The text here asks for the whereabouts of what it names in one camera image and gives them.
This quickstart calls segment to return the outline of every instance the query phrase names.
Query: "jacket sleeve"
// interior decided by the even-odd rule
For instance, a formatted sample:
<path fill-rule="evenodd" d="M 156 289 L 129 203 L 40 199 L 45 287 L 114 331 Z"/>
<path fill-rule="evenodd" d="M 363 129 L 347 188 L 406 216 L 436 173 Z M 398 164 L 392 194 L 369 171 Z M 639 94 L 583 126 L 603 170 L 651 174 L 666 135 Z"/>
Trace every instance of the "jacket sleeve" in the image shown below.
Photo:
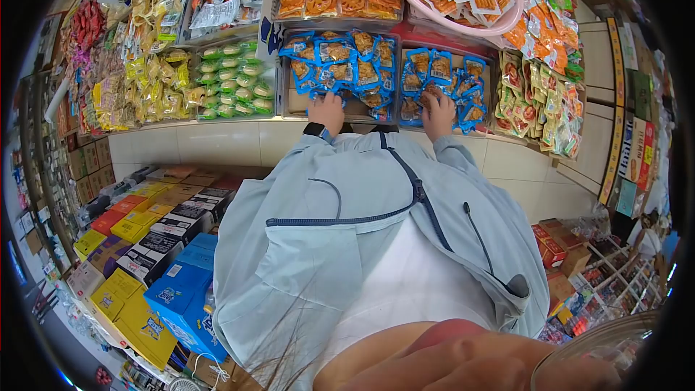
<path fill-rule="evenodd" d="M 440 137 L 432 147 L 439 163 L 464 171 L 469 176 L 482 178 L 482 174 L 475 165 L 471 152 L 468 151 L 463 143 L 454 139 L 453 136 Z"/>

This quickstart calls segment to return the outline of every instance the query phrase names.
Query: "person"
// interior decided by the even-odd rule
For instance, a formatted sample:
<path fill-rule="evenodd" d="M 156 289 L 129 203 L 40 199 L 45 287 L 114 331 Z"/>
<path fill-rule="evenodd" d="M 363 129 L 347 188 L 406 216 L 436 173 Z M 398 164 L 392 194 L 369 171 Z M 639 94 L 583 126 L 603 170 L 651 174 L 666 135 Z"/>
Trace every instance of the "person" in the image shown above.
<path fill-rule="evenodd" d="M 339 134 L 328 93 L 299 143 L 231 202 L 213 328 L 267 389 L 524 389 L 552 351 L 531 339 L 549 293 L 524 211 L 451 136 L 454 102 L 423 96 L 436 158 L 395 132 Z"/>

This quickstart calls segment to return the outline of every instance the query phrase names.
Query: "plastic tray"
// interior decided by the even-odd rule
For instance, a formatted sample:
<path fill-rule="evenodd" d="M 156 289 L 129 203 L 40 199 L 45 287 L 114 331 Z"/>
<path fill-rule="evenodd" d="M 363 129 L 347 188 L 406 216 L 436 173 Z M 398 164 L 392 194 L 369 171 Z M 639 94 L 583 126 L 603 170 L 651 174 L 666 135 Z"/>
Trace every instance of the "plastic tray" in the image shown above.
<path fill-rule="evenodd" d="M 335 28 L 335 27 L 324 27 L 320 28 L 319 31 L 345 31 L 345 29 Z M 293 34 L 301 33 L 303 30 L 289 30 L 285 34 L 285 39 L 289 40 Z M 400 111 L 400 73 L 403 66 L 401 65 L 401 40 L 396 34 L 388 33 L 387 31 L 373 31 L 368 30 L 371 34 L 385 35 L 389 38 L 395 39 L 395 73 L 393 74 L 393 82 L 396 85 L 395 91 L 393 92 L 393 102 L 388 106 L 388 111 L 391 114 L 390 121 L 377 121 L 371 117 L 368 113 L 369 107 L 359 100 L 350 100 L 345 106 L 345 122 L 346 123 L 362 123 L 362 124 L 397 124 L 398 117 L 397 114 Z M 280 73 L 282 74 L 279 79 L 279 83 L 282 84 L 282 88 L 278 88 L 280 93 L 278 108 L 282 110 L 282 117 L 285 119 L 306 119 L 306 112 L 290 112 L 289 110 L 289 97 L 291 91 L 291 83 L 294 82 L 292 79 L 292 71 L 290 69 L 290 59 L 287 57 L 282 57 L 282 67 L 280 68 Z M 308 97 L 308 94 L 300 95 L 300 97 Z"/>
<path fill-rule="evenodd" d="M 510 31 L 514 25 L 521 18 L 521 11 L 523 6 L 523 0 L 514 0 L 514 6 L 505 13 L 491 28 L 476 29 L 469 28 L 468 26 L 460 25 L 455 21 L 448 20 L 442 17 L 438 12 L 434 12 L 430 9 L 430 6 L 421 2 L 421 0 L 407 0 L 410 6 L 417 8 L 418 11 L 422 12 L 430 20 L 439 23 L 439 25 L 444 26 L 449 30 L 456 31 L 461 34 L 472 35 L 474 37 L 494 37 L 497 35 L 504 34 Z"/>

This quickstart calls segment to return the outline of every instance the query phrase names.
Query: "right hand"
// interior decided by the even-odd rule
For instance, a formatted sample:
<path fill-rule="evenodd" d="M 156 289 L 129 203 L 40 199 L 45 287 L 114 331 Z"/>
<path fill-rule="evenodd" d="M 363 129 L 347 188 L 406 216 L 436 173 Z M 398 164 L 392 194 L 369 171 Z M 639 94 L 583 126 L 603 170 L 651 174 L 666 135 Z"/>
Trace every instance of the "right hand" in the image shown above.
<path fill-rule="evenodd" d="M 308 122 L 322 124 L 331 137 L 338 136 L 344 120 L 343 100 L 340 96 L 328 92 L 325 98 L 317 98 L 315 102 L 309 100 Z"/>
<path fill-rule="evenodd" d="M 439 89 L 435 89 L 437 97 L 428 92 L 422 92 L 422 97 L 430 101 L 430 111 L 422 109 L 422 126 L 425 128 L 430 142 L 434 143 L 442 136 L 451 135 L 451 123 L 456 116 L 456 103 Z"/>

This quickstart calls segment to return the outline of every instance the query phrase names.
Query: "cardboard box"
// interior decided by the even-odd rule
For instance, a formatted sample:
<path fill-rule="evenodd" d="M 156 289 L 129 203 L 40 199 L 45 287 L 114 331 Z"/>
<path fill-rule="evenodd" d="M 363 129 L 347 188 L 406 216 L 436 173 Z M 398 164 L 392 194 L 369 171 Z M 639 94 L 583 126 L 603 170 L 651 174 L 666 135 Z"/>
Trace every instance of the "cardboard box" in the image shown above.
<path fill-rule="evenodd" d="M 122 257 L 132 246 L 131 242 L 118 236 L 110 235 L 104 243 L 94 249 L 94 252 L 87 260 L 96 270 L 104 275 L 104 278 L 108 278 L 118 267 L 116 260 Z"/>
<path fill-rule="evenodd" d="M 235 191 L 231 190 L 206 187 L 199 194 L 183 202 L 183 205 L 210 210 L 215 222 L 220 222 L 235 193 Z"/>
<path fill-rule="evenodd" d="M 99 174 L 99 171 L 87 176 L 89 178 L 89 184 L 90 187 L 92 188 L 92 192 L 94 192 L 94 195 L 99 195 L 99 192 L 106 186 L 108 186 L 104 182 L 104 178 L 101 177 Z"/>
<path fill-rule="evenodd" d="M 575 292 L 574 287 L 569 282 L 567 277 L 558 269 L 546 269 L 546 278 L 548 279 L 548 289 L 550 289 L 551 304 L 548 310 L 548 315 L 557 312 L 570 296 Z"/>
<path fill-rule="evenodd" d="M 75 181 L 75 189 L 77 191 L 77 197 L 82 205 L 94 199 L 94 192 L 92 191 L 92 186 L 88 177 Z"/>
<path fill-rule="evenodd" d="M 85 164 L 87 165 L 87 174 L 93 174 L 99 170 L 99 158 L 97 156 L 97 146 L 94 143 L 88 143 L 82 147 L 85 155 Z"/>
<path fill-rule="evenodd" d="M 560 270 L 562 270 L 562 273 L 568 278 L 570 276 L 574 276 L 584 270 L 590 257 L 591 252 L 587 247 L 582 245 L 580 247 L 572 248 L 567 251 L 567 257 L 562 260 Z"/>
<path fill-rule="evenodd" d="M 203 189 L 204 187 L 196 185 L 175 185 L 169 191 L 175 194 L 193 196 L 199 194 Z"/>
<path fill-rule="evenodd" d="M 176 207 L 177 205 L 187 201 L 187 199 L 189 199 L 190 197 L 191 195 L 178 194 L 176 192 L 173 192 L 172 190 L 168 190 L 160 195 L 157 195 L 154 198 L 154 202 L 156 204 L 164 204 L 169 205 L 171 207 Z"/>
<path fill-rule="evenodd" d="M 196 185 L 196 186 L 209 186 L 215 182 L 215 178 L 212 177 L 198 177 L 190 176 L 185 180 L 181 181 L 182 185 Z"/>
<path fill-rule="evenodd" d="M 104 181 L 104 184 L 106 184 L 106 186 L 112 185 L 116 182 L 116 176 L 113 174 L 113 166 L 111 165 L 106 165 L 105 167 L 102 167 L 100 170 L 97 171 L 97 173 L 100 175 L 102 181 Z"/>
<path fill-rule="evenodd" d="M 41 248 L 43 248 L 43 243 L 41 243 L 41 240 L 39 239 L 39 234 L 36 232 L 36 230 L 31 230 L 29 231 L 26 236 L 24 236 L 24 240 L 26 240 L 27 246 L 29 246 L 29 251 L 31 252 L 32 256 L 35 256 Z"/>
<path fill-rule="evenodd" d="M 153 232 L 170 234 L 189 244 L 199 232 L 208 232 L 213 226 L 213 214 L 202 208 L 178 205 L 150 228 Z"/>
<path fill-rule="evenodd" d="M 75 151 L 67 154 L 67 167 L 70 170 L 70 177 L 75 181 L 89 174 L 85 162 L 85 153 L 82 148 L 77 148 Z"/>
<path fill-rule="evenodd" d="M 212 315 L 203 309 L 212 280 L 212 271 L 174 261 L 144 299 L 186 348 L 222 362 L 227 350 L 215 335 Z"/>
<path fill-rule="evenodd" d="M 177 340 L 151 311 L 143 298 L 144 291 L 141 283 L 116 269 L 90 298 L 133 350 L 158 369 L 164 369 Z"/>
<path fill-rule="evenodd" d="M 191 371 L 195 370 L 195 378 L 207 383 L 208 386 L 213 387 L 215 383 L 217 383 L 217 391 L 236 391 L 236 384 L 231 380 L 227 382 L 218 380 L 217 373 L 210 368 L 213 365 L 217 368 L 217 363 L 215 361 L 209 360 L 205 356 L 198 357 L 198 353 L 191 352 L 188 356 L 186 367 Z M 225 370 L 230 376 L 233 376 L 234 369 L 239 367 L 236 365 L 236 362 L 232 361 L 231 358 L 227 356 L 224 362 L 220 362 L 220 368 Z"/>
<path fill-rule="evenodd" d="M 104 138 L 96 141 L 94 145 L 97 147 L 97 159 L 99 168 L 104 168 L 111 164 L 111 150 L 109 147 L 109 138 Z"/>
<path fill-rule="evenodd" d="M 87 261 L 87 257 L 98 248 L 102 243 L 106 241 L 106 236 L 101 234 L 96 230 L 89 230 L 84 233 L 73 245 L 72 248 L 75 253 L 80 258 L 80 260 Z"/>
<path fill-rule="evenodd" d="M 148 232 L 117 260 L 117 264 L 149 287 L 183 249 L 184 243 L 178 237 Z"/>
<path fill-rule="evenodd" d="M 184 248 L 176 260 L 212 272 L 217 241 L 216 235 L 201 232 Z"/>
<path fill-rule="evenodd" d="M 173 209 L 174 209 L 173 205 L 155 204 L 155 205 L 152 205 L 149 209 L 147 209 L 147 211 L 150 213 L 158 214 L 160 217 L 162 217 L 165 214 L 172 211 Z"/>
<path fill-rule="evenodd" d="M 91 296 L 106 282 L 106 278 L 90 262 L 85 261 L 67 279 L 67 285 L 75 296 L 75 304 L 86 314 L 94 317 L 104 332 L 104 339 L 116 347 L 126 347 L 123 335 L 100 314 Z"/>
<path fill-rule="evenodd" d="M 92 222 L 92 230 L 98 231 L 105 236 L 111 235 L 111 227 L 125 215 L 114 209 L 107 210 Z"/>
<path fill-rule="evenodd" d="M 149 227 L 156 220 L 156 217 L 148 214 L 130 212 L 126 217 L 113 224 L 111 232 L 131 243 L 137 243 L 149 232 Z"/>
<path fill-rule="evenodd" d="M 560 247 L 552 238 L 541 240 L 536 237 L 538 249 L 541 252 L 541 260 L 545 268 L 559 267 L 567 257 L 567 251 Z"/>

